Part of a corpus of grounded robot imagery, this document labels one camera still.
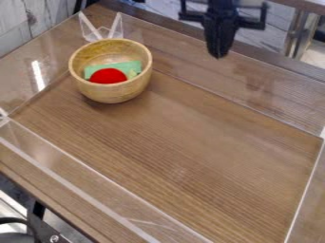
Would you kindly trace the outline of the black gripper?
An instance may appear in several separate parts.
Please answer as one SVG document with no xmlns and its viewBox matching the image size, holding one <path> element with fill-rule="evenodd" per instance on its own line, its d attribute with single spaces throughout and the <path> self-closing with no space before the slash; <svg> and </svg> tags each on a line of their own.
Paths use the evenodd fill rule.
<svg viewBox="0 0 325 243">
<path fill-rule="evenodd" d="M 204 11 L 188 10 L 187 3 L 207 5 Z M 239 9 L 251 9 L 259 12 L 259 17 L 243 17 Z M 224 57 L 231 49 L 238 28 L 264 30 L 267 4 L 263 0 L 180 0 L 179 19 L 203 23 L 207 50 L 212 57 Z"/>
</svg>

